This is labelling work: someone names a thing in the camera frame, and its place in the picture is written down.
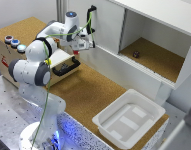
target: white plastic bin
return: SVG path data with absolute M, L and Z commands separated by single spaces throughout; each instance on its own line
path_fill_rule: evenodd
M 164 113 L 164 108 L 130 89 L 97 114 L 93 122 L 117 147 L 131 149 Z

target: white device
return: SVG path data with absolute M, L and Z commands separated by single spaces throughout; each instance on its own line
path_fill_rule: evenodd
M 9 65 L 11 77 L 20 83 L 20 95 L 30 103 L 44 108 L 47 91 L 42 88 L 50 80 L 50 70 L 44 62 L 47 59 L 45 47 L 50 57 L 58 50 L 57 43 L 52 36 L 60 40 L 62 46 L 70 45 L 73 50 L 89 49 L 89 40 L 86 29 L 79 33 L 79 19 L 75 12 L 67 12 L 65 24 L 51 22 L 45 27 L 25 50 L 27 60 L 13 60 Z M 58 135 L 57 115 L 64 112 L 66 103 L 63 99 L 49 94 L 46 112 L 39 128 L 33 150 L 61 150 L 62 137 Z M 27 127 L 20 136 L 20 150 L 30 149 L 37 132 L 35 125 Z

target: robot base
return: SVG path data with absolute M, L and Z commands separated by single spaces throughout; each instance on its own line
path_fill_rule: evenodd
M 38 125 L 39 122 L 30 124 L 21 132 L 19 138 L 19 150 L 44 150 L 44 147 L 42 145 L 38 146 L 38 148 L 33 146 L 33 148 L 31 149 L 32 141 L 30 141 L 29 138 L 31 137 L 35 129 L 38 127 Z M 60 149 L 62 148 L 62 145 L 64 145 L 65 142 L 64 140 L 65 140 L 64 138 L 60 138 Z

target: brown work surface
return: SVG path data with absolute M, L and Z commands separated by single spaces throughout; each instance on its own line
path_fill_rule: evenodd
M 92 122 L 92 118 L 125 93 L 124 88 L 82 64 L 77 72 L 53 85 L 50 92 L 66 101 L 65 111 L 67 113 L 114 149 L 118 149 L 100 134 L 98 127 Z M 132 150 L 143 148 L 167 119 L 168 115 L 164 115 Z
M 11 35 L 20 40 L 21 44 L 29 45 L 46 24 L 35 17 L 31 17 L 0 29 L 0 40 L 4 42 L 5 36 Z
M 134 58 L 133 53 L 140 52 L 139 58 Z M 140 38 L 124 50 L 121 54 L 146 66 L 163 77 L 176 82 L 185 59 L 144 38 Z

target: cable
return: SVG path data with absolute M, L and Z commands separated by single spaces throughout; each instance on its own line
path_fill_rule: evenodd
M 89 17 L 89 20 L 88 20 L 87 24 L 86 24 L 81 30 L 79 30 L 79 31 L 77 31 L 77 32 L 69 33 L 69 34 L 52 34 L 52 35 L 46 36 L 46 38 L 48 38 L 48 37 L 50 37 L 50 36 L 55 36 L 55 35 L 72 35 L 72 34 L 77 34 L 77 33 L 79 33 L 80 31 L 82 31 L 84 28 L 86 28 L 86 26 L 87 26 L 87 25 L 89 24 L 89 22 L 91 21 L 91 18 L 92 18 L 92 13 L 90 12 L 90 17 Z M 93 33 L 92 33 L 92 30 L 91 30 L 91 26 L 90 26 L 90 31 L 91 31 L 92 39 L 93 39 L 93 41 L 94 41 Z M 44 49 L 45 49 L 46 56 L 47 56 L 47 60 L 48 60 L 48 68 L 49 68 L 49 70 L 50 70 L 50 62 L 49 62 L 49 57 L 48 57 L 48 56 L 49 56 L 49 55 L 48 55 L 48 51 L 47 51 L 47 48 L 46 48 L 46 45 L 45 45 L 44 42 L 43 42 L 43 45 L 44 45 Z M 34 137 L 34 139 L 33 139 L 33 143 L 32 143 L 31 150 L 32 150 L 32 148 L 33 148 L 33 146 L 34 146 L 34 143 L 35 143 L 37 134 L 38 134 L 38 132 L 39 132 L 39 128 L 40 128 L 40 126 L 41 126 L 42 120 L 43 120 L 44 115 L 45 115 L 45 112 L 46 112 L 46 107 L 47 107 L 47 103 L 48 103 L 48 95 L 49 95 L 49 91 L 50 91 L 50 83 L 51 83 L 51 81 L 49 80 L 44 111 L 43 111 L 43 114 L 42 114 L 42 117 L 41 117 L 39 126 L 38 126 L 38 128 L 37 128 L 37 132 L 36 132 L 35 137 Z

